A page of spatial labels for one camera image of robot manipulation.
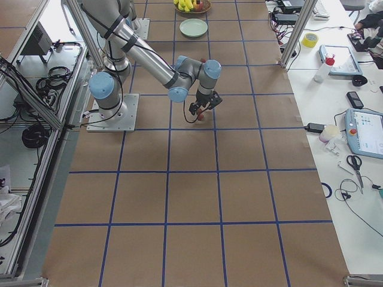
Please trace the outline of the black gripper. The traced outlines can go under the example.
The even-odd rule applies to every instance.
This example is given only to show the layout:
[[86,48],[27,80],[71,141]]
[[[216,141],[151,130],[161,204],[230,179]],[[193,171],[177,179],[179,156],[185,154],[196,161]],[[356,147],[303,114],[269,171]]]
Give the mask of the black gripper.
[[208,94],[203,94],[200,91],[197,91],[196,101],[190,104],[189,111],[192,115],[195,115],[201,106],[211,110],[219,105],[222,101],[222,98],[215,90],[212,90]]

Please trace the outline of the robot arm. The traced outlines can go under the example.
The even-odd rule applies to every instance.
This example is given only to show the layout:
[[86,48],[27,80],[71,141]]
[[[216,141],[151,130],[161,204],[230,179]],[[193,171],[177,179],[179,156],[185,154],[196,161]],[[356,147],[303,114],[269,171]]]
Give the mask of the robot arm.
[[135,32],[138,23],[133,1],[83,1],[81,9],[105,40],[105,67],[109,70],[120,71],[119,63],[127,68],[129,59],[133,59],[168,89],[173,102],[184,102],[190,87],[198,81],[196,100],[189,107],[190,113],[198,117],[223,101],[215,90],[221,64],[216,60],[201,62],[179,56],[171,67]]
[[134,0],[121,0],[119,12],[126,20],[126,24],[133,30],[138,30],[141,27],[141,24],[137,19]]

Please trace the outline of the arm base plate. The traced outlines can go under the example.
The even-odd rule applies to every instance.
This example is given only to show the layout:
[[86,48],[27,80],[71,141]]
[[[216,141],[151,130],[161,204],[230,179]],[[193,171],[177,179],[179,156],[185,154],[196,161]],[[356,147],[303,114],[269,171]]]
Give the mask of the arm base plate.
[[136,18],[132,21],[133,31],[143,40],[147,40],[150,26],[149,18]]
[[99,109],[96,100],[93,101],[92,109],[98,109],[91,113],[86,130],[88,132],[133,132],[135,130],[136,115],[138,109],[139,94],[119,94],[122,105],[118,104],[114,109]]

